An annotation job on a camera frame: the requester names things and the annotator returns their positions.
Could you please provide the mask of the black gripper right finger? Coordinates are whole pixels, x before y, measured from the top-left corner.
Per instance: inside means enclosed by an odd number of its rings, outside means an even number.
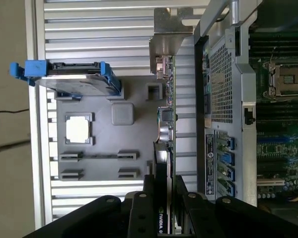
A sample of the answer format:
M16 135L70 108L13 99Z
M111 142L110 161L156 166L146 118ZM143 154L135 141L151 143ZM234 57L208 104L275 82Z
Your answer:
M185 234L195 238L296 238L298 226L229 196L215 203L189 192L176 176L176 217Z

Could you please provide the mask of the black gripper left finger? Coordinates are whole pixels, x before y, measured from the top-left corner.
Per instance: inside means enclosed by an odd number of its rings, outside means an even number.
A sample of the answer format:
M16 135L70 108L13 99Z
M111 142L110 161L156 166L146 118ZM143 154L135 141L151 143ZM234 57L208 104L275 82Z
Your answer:
M122 201L102 196L27 235L29 238L153 238L155 211L152 175L141 191Z

